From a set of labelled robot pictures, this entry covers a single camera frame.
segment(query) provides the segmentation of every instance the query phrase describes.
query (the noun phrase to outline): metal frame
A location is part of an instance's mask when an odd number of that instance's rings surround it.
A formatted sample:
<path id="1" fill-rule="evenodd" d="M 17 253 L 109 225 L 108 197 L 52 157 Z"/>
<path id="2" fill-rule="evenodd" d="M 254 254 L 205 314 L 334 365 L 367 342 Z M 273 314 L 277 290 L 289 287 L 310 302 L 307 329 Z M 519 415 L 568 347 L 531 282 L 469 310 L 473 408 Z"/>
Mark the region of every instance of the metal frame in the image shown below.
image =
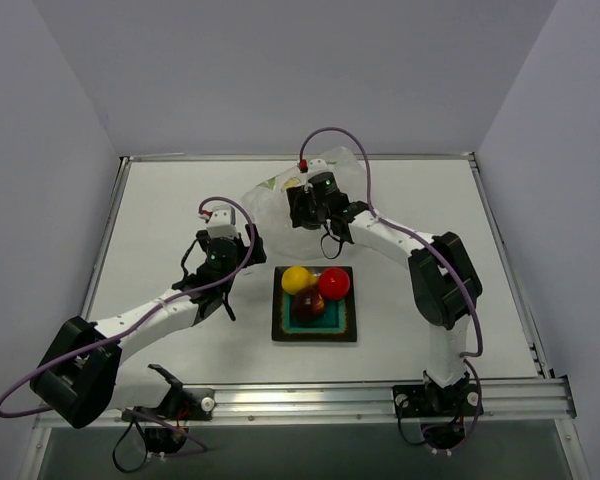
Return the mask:
<path id="1" fill-rule="evenodd" d="M 391 389 L 396 384 L 417 382 L 187 385 L 187 389 L 214 389 L 216 400 L 211 423 L 187 424 L 211 428 L 250 424 L 394 423 Z M 570 419 L 574 415 L 568 383 L 564 379 L 484 380 L 482 390 L 485 421 Z M 405 423 L 419 421 L 404 419 Z M 109 411 L 91 425 L 114 427 L 118 422 L 120 414 Z M 55 412 L 41 415 L 36 426 L 68 427 Z"/>
<path id="2" fill-rule="evenodd" d="M 553 419 L 562 442 L 565 457 L 574 479 L 587 480 L 588 469 L 577 440 L 572 418 L 575 407 L 566 379 L 553 379 L 540 336 L 528 307 L 520 283 L 516 278 L 506 246 L 489 207 L 480 179 L 480 172 L 472 153 L 456 155 L 369 155 L 371 160 L 460 160 L 469 162 L 483 208 L 505 269 L 529 347 L 539 366 L 538 379 L 483 380 L 485 415 L 481 421 Z M 293 161 L 296 155 L 150 155 L 125 157 L 121 161 L 111 198 L 111 205 L 96 263 L 82 308 L 87 318 L 97 291 L 100 274 L 106 259 L 118 210 L 124 195 L 131 165 L 135 162 L 186 161 Z M 357 382 L 328 384 L 266 384 L 266 385 L 204 385 L 216 390 L 217 407 L 214 420 L 204 424 L 215 425 L 291 425 L 336 423 L 389 423 L 395 421 L 391 387 L 413 382 Z M 187 385 L 200 388 L 201 385 Z M 405 419 L 405 422 L 418 419 Z M 119 414 L 106 412 L 92 425 L 113 427 L 120 422 Z M 55 412 L 40 415 L 34 424 L 34 435 L 25 456 L 20 478 L 37 478 L 52 428 L 68 428 Z"/>

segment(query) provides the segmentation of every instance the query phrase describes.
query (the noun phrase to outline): dark red ball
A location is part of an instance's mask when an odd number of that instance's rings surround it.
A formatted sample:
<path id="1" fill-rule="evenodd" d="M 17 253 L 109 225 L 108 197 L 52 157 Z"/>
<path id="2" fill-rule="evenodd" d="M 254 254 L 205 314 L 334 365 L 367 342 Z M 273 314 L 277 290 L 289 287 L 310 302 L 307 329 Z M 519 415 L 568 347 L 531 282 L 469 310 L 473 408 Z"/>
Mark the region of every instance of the dark red ball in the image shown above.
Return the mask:
<path id="1" fill-rule="evenodd" d="M 324 298 L 342 300 L 349 293 L 351 279 L 343 269 L 330 267 L 320 274 L 318 288 Z"/>
<path id="2" fill-rule="evenodd" d="M 317 288 L 300 290 L 291 304 L 291 314 L 301 322 L 310 322 L 324 313 L 325 302 Z"/>

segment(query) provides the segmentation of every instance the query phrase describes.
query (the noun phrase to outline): clear plastic bag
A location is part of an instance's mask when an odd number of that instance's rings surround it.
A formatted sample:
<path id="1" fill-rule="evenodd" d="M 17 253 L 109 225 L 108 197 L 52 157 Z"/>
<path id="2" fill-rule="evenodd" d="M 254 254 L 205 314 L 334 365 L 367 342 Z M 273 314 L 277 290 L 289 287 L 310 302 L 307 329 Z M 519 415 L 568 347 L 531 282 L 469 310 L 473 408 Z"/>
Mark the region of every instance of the clear plastic bag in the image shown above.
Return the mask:
<path id="1" fill-rule="evenodd" d="M 338 147 L 319 156 L 333 169 L 338 187 L 351 201 L 365 199 L 365 171 L 353 152 Z M 293 228 L 286 190 L 302 182 L 297 166 L 272 177 L 242 196 L 242 205 L 251 214 L 265 248 L 299 260 L 323 258 L 320 239 L 324 230 Z"/>

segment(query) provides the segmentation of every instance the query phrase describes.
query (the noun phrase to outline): glass panel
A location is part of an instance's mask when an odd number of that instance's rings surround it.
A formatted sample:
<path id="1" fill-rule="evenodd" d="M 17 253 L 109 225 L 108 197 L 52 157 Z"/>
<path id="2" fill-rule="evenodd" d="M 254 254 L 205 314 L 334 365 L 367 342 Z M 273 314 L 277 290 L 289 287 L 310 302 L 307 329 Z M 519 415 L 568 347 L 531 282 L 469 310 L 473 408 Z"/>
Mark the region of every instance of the glass panel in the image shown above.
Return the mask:
<path id="1" fill-rule="evenodd" d="M 415 435 L 413 428 L 408 427 L 407 432 Z M 434 456 L 426 447 L 406 445 L 395 425 L 202 427 L 196 432 L 210 452 L 164 463 L 153 458 L 132 477 L 118 472 L 111 460 L 122 431 L 55 429 L 39 478 L 571 478 L 551 421 L 483 422 L 466 448 L 451 458 Z M 142 459 L 131 436 L 119 453 L 126 468 Z"/>

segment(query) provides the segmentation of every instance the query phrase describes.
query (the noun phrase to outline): red ball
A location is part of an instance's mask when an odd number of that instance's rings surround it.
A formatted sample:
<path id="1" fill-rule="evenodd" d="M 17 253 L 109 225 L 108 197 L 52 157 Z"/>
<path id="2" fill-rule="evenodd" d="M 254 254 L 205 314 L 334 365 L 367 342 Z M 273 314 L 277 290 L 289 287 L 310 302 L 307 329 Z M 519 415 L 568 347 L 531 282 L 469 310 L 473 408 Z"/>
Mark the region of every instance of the red ball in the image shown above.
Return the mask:
<path id="1" fill-rule="evenodd" d="M 327 268 L 320 274 L 318 289 L 328 300 L 342 300 L 349 293 L 351 279 L 347 272 L 338 267 Z"/>

